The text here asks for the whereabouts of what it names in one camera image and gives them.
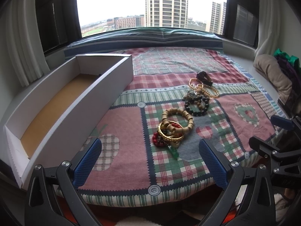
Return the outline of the dark brown leather watch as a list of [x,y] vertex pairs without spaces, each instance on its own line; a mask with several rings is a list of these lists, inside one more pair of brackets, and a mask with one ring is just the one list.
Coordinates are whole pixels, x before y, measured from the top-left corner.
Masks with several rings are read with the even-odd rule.
[[205,71],[200,71],[197,73],[196,78],[207,86],[212,86],[213,81],[210,76]]

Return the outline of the white cardboard box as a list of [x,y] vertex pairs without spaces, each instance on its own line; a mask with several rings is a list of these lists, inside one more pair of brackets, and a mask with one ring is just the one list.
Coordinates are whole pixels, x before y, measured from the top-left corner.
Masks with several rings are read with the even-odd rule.
[[81,54],[28,88],[3,126],[17,186],[72,159],[133,78],[129,54]]

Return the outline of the left white curtain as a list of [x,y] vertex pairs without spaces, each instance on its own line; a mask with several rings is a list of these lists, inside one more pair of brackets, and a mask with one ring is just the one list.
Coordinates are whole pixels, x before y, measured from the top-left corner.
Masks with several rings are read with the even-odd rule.
[[6,38],[10,60],[22,87],[50,72],[38,30],[35,0],[12,0],[8,4]]

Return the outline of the beige folded blanket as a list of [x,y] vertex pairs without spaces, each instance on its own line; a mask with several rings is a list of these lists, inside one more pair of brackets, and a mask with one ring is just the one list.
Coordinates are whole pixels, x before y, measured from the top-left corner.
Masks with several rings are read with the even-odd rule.
[[272,55],[258,55],[253,67],[275,87],[280,100],[285,104],[292,92],[292,81],[282,72],[277,59]]

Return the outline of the green jade pendant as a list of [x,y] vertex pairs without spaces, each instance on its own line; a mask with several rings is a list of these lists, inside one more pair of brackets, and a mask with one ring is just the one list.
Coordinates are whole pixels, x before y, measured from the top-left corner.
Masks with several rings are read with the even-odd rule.
[[179,157],[179,153],[178,153],[177,149],[171,145],[168,145],[167,148],[168,148],[169,152],[171,153],[172,157],[177,160]]

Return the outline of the green and purple clothes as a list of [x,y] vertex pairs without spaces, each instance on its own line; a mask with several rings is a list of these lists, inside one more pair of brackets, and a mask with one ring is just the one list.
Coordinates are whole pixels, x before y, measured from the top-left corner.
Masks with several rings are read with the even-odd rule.
[[289,56],[277,48],[274,52],[281,71],[292,81],[293,87],[300,87],[300,60],[298,57]]

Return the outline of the patchwork plaid bed quilt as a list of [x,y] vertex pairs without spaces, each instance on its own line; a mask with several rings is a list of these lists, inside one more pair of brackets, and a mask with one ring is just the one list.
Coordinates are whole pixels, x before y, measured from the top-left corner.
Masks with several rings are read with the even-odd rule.
[[282,115],[263,87],[215,50],[151,47],[123,50],[133,81],[95,125],[102,152],[79,193],[85,202],[144,207],[185,199],[213,184],[198,145],[253,166],[257,136],[273,142]]

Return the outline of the striped green blue bolster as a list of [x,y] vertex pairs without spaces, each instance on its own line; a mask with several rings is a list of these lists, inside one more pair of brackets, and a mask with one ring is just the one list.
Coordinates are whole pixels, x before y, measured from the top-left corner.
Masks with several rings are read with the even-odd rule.
[[223,51],[223,41],[212,33],[170,27],[139,27],[106,32],[64,48],[66,59],[78,54],[109,53],[147,47],[194,47]]

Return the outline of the white curtain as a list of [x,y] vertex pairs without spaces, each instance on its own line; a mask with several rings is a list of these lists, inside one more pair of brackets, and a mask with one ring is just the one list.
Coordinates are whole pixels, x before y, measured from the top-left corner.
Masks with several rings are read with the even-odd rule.
[[281,31],[281,0],[259,0],[258,45],[255,57],[272,55]]
[[10,60],[22,87],[50,72],[38,30],[35,0],[12,0],[8,4],[6,38]]

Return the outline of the gold ring cluster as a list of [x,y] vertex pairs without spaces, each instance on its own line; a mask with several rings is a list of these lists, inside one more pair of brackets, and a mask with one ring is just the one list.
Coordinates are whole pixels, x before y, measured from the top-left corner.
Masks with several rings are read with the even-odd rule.
[[181,140],[184,138],[184,136],[180,137],[170,137],[169,138],[169,144],[174,148],[179,148]]

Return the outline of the gold bangle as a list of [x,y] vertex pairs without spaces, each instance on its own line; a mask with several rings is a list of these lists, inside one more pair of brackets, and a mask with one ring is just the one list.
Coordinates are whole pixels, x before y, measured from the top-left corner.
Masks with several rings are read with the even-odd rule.
[[183,127],[179,123],[172,120],[168,122],[167,126],[165,126],[164,123],[161,122],[157,128],[158,135],[166,142],[169,141],[170,137],[185,136],[182,131]]

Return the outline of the right white curtain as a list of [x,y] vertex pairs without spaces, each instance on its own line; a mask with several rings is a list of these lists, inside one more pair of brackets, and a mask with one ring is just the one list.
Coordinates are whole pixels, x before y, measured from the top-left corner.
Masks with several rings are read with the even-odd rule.
[[272,55],[281,31],[281,0],[259,0],[258,45],[255,57]]

